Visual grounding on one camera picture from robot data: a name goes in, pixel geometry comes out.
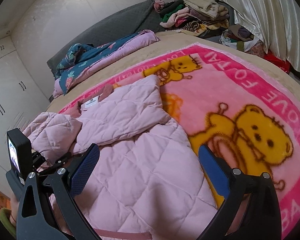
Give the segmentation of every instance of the white cabinet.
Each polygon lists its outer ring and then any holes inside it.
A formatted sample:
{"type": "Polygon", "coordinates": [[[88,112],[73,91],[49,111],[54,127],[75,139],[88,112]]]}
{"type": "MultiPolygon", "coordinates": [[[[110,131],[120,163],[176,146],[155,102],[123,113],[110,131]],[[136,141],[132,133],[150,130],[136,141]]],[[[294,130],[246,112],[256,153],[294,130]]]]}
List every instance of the white cabinet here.
{"type": "Polygon", "coordinates": [[[41,112],[49,101],[25,69],[10,37],[0,40],[0,191],[10,194],[5,173],[10,170],[7,131],[23,130],[41,112]]]}

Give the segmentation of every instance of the red bag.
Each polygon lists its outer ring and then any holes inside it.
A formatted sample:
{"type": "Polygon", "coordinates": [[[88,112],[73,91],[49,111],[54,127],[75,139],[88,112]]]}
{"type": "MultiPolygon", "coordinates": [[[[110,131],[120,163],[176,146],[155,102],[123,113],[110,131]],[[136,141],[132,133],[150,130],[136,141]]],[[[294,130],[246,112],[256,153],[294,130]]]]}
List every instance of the red bag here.
{"type": "Polygon", "coordinates": [[[290,73],[290,62],[278,59],[272,54],[270,50],[268,51],[268,54],[265,55],[264,59],[281,68],[285,73],[290,73]]]}

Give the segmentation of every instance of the silver bolt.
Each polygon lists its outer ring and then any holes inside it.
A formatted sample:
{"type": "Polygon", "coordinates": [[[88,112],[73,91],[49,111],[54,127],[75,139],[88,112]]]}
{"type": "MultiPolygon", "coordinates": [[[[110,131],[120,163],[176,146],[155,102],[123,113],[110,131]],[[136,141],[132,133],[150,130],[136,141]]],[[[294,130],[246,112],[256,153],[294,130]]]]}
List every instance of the silver bolt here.
{"type": "Polygon", "coordinates": [[[30,172],[29,175],[28,175],[28,177],[29,177],[30,179],[32,179],[34,176],[35,176],[35,173],[34,173],[34,172],[30,172]]]}
{"type": "Polygon", "coordinates": [[[267,172],[262,173],[262,176],[263,176],[265,179],[269,179],[269,178],[270,178],[270,174],[267,173],[267,172]]]}
{"type": "Polygon", "coordinates": [[[232,172],[235,175],[240,175],[241,174],[241,171],[239,169],[237,169],[237,168],[233,169],[232,172]]]}
{"type": "Polygon", "coordinates": [[[62,175],[62,174],[64,174],[66,172],[66,169],[65,168],[61,168],[57,172],[58,172],[59,175],[62,175]]]}

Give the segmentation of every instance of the curtain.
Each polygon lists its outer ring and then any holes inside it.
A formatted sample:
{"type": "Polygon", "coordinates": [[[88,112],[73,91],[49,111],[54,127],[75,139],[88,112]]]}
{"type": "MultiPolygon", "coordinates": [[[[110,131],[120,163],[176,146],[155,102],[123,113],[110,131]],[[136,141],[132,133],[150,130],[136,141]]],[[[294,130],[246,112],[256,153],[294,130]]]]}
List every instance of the curtain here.
{"type": "Polygon", "coordinates": [[[300,72],[300,7],[295,0],[221,0],[234,8],[234,20],[300,72]]]}

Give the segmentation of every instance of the clothing label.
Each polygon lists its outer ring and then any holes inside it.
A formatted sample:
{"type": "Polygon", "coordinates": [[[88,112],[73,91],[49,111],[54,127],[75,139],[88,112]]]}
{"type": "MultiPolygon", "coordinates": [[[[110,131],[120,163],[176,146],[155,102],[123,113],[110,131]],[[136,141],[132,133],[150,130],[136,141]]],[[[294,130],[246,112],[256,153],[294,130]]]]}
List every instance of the clothing label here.
{"type": "Polygon", "coordinates": [[[95,98],[90,99],[88,102],[86,102],[85,105],[84,105],[84,107],[88,108],[90,106],[94,106],[98,102],[99,102],[99,96],[96,96],[95,98]]]}

